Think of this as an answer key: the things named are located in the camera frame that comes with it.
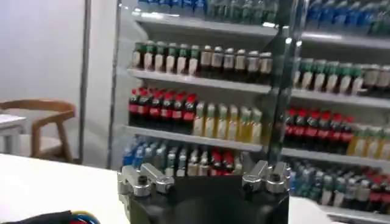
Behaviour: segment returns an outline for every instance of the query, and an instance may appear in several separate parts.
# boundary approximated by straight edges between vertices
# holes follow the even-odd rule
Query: blue bottle
[[[333,15],[333,27],[332,30],[337,32],[343,32],[346,23],[348,12],[348,2],[342,1],[335,8],[335,14]]]
[[[353,3],[347,12],[346,31],[348,33],[355,33],[358,25],[358,17],[360,14],[360,2]]]
[[[335,15],[335,1],[329,0],[321,9],[318,28],[323,31],[332,30],[333,16]]]
[[[307,30],[316,30],[318,29],[319,16],[321,14],[321,0],[315,0],[309,5],[309,9],[307,11],[307,19],[306,19],[306,28]]]
[[[374,21],[374,4],[368,3],[361,10],[358,15],[356,32],[367,35],[370,31],[371,23]]]

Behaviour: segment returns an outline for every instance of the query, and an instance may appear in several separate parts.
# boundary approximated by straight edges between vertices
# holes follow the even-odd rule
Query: blue wire
[[[96,219],[90,217],[89,215],[76,214],[74,215],[74,217],[76,219],[82,219],[90,224],[99,224],[99,222]]]

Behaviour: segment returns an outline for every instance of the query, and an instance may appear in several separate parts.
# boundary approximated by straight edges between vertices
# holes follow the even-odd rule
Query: beverage refrigerator
[[[334,220],[390,222],[388,2],[119,0],[107,168],[285,161]]]

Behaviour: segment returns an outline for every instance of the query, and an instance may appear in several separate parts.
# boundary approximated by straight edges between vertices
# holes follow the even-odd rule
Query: white table
[[[129,223],[118,199],[116,172],[0,155],[0,223],[69,209],[91,212],[102,224]],[[289,224],[313,223],[331,221],[312,201],[292,197]]]
[[[20,154],[20,131],[26,122],[25,117],[0,114],[0,137],[4,138],[5,152]]]

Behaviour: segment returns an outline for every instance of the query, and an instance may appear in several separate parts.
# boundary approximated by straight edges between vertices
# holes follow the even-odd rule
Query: wooden chair
[[[74,117],[75,106],[73,104],[57,100],[16,100],[0,103],[0,110],[24,109],[56,111],[58,114],[35,120],[31,126],[31,135],[21,135],[21,148],[30,151],[30,157],[51,159],[53,157],[64,158],[66,162],[73,163],[69,151],[63,122]],[[54,123],[57,125],[59,139],[41,136],[41,127]]]

